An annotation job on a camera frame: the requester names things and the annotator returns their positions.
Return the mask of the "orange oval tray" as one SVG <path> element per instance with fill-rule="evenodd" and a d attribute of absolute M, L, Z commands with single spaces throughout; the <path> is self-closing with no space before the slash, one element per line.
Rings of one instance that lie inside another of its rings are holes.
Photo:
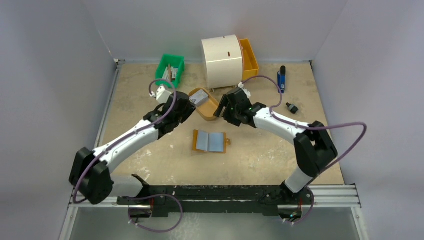
<path fill-rule="evenodd" d="M 214 112 L 217 110 L 219 102 L 211 95 L 211 93 L 203 88 L 203 87 L 197 87 L 193 89 L 188 95 L 189 97 L 192 96 L 194 93 L 196 93 L 199 90 L 205 91 L 209 95 L 209 99 L 202 104 L 199 107 L 196 107 L 196 111 L 199 113 L 199 115 L 206 121 L 214 121 L 217 117 L 214 116 Z"/>

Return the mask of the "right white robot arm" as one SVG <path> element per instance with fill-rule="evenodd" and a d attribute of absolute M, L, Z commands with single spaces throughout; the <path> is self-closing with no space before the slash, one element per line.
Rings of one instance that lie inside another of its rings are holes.
<path fill-rule="evenodd" d="M 297 167 L 281 184 L 280 196 L 288 204 L 300 198 L 301 192 L 337 156 L 338 151 L 323 124 L 315 121 L 302 128 L 292 119 L 272 111 L 265 104 L 249 100 L 249 94 L 237 87 L 224 94 L 214 112 L 226 122 L 249 125 L 270 132 L 294 146 Z"/>

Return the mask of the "orange card holder wallet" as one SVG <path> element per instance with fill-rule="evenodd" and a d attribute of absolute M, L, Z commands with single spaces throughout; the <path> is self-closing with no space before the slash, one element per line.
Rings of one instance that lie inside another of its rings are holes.
<path fill-rule="evenodd" d="M 195 129 L 192 138 L 192 150 L 201 153 L 225 154 L 231 140 L 225 132 L 206 132 Z"/>

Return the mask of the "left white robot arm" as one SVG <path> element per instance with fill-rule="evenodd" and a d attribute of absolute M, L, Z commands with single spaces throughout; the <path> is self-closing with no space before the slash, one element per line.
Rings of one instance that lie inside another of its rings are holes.
<path fill-rule="evenodd" d="M 69 175 L 73 195 L 81 193 L 84 201 L 101 203 L 113 190 L 113 171 L 138 150 L 171 133 L 195 109 L 186 93 L 176 91 L 117 139 L 93 150 L 78 150 Z"/>

